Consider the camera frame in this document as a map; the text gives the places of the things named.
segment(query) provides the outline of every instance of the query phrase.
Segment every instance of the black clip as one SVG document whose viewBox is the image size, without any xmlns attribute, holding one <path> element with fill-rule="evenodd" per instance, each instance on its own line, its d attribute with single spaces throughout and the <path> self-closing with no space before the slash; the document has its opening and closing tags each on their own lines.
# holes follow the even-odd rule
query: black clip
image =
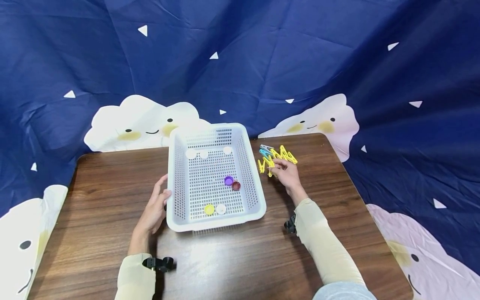
<svg viewBox="0 0 480 300">
<path fill-rule="evenodd" d="M 283 224 L 288 233 L 297 233 L 297 229 L 295 228 L 295 218 L 296 216 L 293 215 L 285 222 L 285 224 Z"/>
<path fill-rule="evenodd" d="M 152 270 L 158 270 L 163 273 L 169 272 L 173 270 L 173 258 L 171 257 L 164 257 L 163 259 L 159 259 L 156 257 L 150 257 L 144 260 L 142 263 L 144 267 L 147 267 Z"/>
</svg>

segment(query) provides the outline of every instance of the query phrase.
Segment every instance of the white plastic basket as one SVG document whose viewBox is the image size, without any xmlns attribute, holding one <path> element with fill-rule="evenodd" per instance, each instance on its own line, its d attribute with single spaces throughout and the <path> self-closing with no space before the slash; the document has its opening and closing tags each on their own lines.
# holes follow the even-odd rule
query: white plastic basket
<svg viewBox="0 0 480 300">
<path fill-rule="evenodd" d="M 231 153 L 224 152 L 231 147 Z M 186 152 L 196 151 L 193 159 Z M 224 183 L 231 176 L 239 191 Z M 247 130 L 238 123 L 212 124 L 201 130 L 176 128 L 168 150 L 167 224 L 176 231 L 198 231 L 241 224 L 265 215 L 265 196 L 253 157 Z M 207 215 L 206 205 L 215 212 Z M 219 204 L 226 207 L 217 213 Z"/>
</svg>

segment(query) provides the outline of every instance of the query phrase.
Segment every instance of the wooden table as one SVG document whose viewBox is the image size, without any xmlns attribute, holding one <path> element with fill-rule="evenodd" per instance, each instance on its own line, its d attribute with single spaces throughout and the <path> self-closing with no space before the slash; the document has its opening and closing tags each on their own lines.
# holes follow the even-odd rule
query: wooden table
<svg viewBox="0 0 480 300">
<path fill-rule="evenodd" d="M 253 140 L 256 158 L 260 144 L 283 144 L 295 155 L 306 192 L 378 300 L 411 300 L 410 285 L 327 139 L 309 134 Z M 114 298 L 131 232 L 154 183 L 167 172 L 167 160 L 167 148 L 79 159 L 29 299 Z M 313 259 L 283 228 L 294 206 L 283 186 L 265 174 L 261 180 L 267 212 L 260 220 L 181 234 L 161 228 L 153 251 L 178 265 L 158 274 L 156 299 L 312 298 L 322 286 Z"/>
</svg>

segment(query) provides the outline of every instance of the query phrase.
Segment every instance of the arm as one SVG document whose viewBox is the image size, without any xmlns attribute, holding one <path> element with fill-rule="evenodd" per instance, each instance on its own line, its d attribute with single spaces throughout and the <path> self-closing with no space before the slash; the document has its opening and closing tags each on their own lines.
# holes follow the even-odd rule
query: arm
<svg viewBox="0 0 480 300">
<path fill-rule="evenodd" d="M 272 173 L 285 185 L 296 207 L 297 235 L 312 255 L 323 283 L 347 281 L 365 286 L 353 259 L 330 229 L 318 205 L 302 188 L 297 166 L 282 159 L 274 162 Z"/>
<path fill-rule="evenodd" d="M 160 193 L 160 190 L 166 179 L 167 175 L 155 184 L 152 196 L 133 230 L 128 256 L 120 266 L 115 300 L 151 300 L 155 294 L 156 273 L 144 267 L 142 262 L 152 257 L 148 253 L 150 236 L 160 228 L 165 219 L 163 207 L 171 192 L 163 190 L 163 193 Z"/>
</svg>

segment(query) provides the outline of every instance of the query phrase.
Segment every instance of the blue clothespin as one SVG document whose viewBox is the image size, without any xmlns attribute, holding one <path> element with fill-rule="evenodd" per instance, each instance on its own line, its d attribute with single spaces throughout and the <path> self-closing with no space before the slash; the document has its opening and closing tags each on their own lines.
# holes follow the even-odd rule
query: blue clothespin
<svg viewBox="0 0 480 300">
<path fill-rule="evenodd" d="M 263 157 L 267 158 L 267 159 L 268 159 L 268 156 L 271 156 L 271 155 L 272 155 L 272 154 L 270 153 L 270 151 L 266 151 L 265 149 L 260 149 L 260 150 L 258 150 L 258 152 L 260 152 L 260 154 L 261 154 Z"/>
</svg>

